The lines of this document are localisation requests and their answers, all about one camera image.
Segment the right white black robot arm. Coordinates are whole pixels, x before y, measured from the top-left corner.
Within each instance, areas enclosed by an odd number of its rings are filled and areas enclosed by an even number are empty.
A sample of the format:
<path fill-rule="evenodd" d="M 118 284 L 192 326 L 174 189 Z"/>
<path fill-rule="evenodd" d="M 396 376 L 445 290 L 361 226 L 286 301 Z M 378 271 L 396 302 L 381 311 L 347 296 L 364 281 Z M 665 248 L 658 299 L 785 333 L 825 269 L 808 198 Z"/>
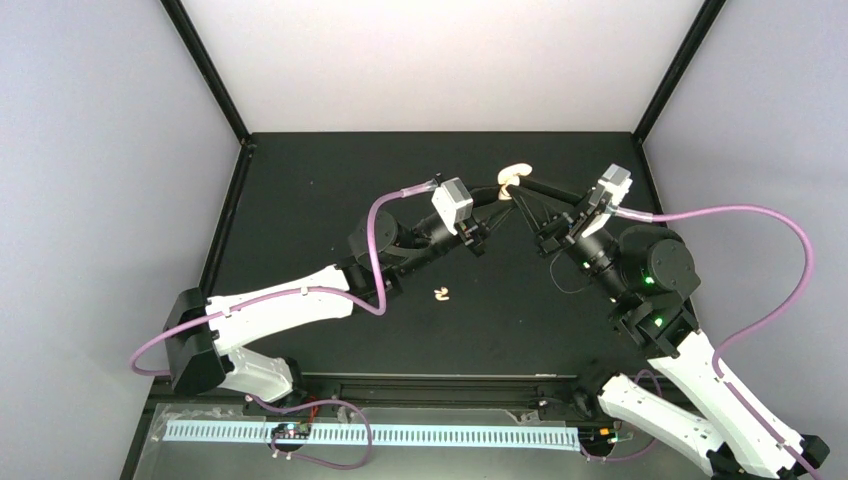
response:
<path fill-rule="evenodd" d="M 542 255 L 565 254 L 613 303 L 616 331 L 693 404 L 687 411 L 605 372 L 569 392 L 572 410 L 630 423 L 687 457 L 713 479 L 818 478 L 829 446 L 775 416 L 723 360 L 688 307 L 701 280 L 667 217 L 622 206 L 627 172 L 609 171 L 584 194 L 517 174 L 499 196 L 520 209 Z"/>

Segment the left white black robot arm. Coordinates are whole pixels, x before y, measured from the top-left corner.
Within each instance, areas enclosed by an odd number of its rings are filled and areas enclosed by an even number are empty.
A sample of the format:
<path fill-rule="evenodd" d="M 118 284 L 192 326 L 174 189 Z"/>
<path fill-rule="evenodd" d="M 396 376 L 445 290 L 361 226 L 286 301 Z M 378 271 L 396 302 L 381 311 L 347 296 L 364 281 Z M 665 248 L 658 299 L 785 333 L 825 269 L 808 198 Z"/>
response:
<path fill-rule="evenodd" d="M 209 297 L 181 292 L 163 333 L 167 376 L 175 393 L 216 388 L 271 403 L 300 387 L 300 370 L 249 344 L 357 313 L 385 314 L 399 281 L 457 247 L 483 252 L 485 240 L 513 205 L 496 187 L 467 190 L 457 178 L 378 198 L 349 236 L 349 257 L 287 283 Z"/>

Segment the pink earbuds charging case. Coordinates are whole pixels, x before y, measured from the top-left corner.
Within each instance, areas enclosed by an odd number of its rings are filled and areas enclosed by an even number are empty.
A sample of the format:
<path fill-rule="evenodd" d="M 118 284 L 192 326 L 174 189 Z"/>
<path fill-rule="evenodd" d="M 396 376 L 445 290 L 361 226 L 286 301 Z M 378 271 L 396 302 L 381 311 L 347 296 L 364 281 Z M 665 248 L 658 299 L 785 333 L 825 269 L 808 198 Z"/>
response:
<path fill-rule="evenodd" d="M 529 176 L 532 171 L 533 167 L 527 163 L 516 163 L 501 169 L 497 175 L 497 183 L 499 185 L 498 200 L 511 200 L 512 196 L 508 188 L 510 186 L 519 186 L 521 179 Z"/>

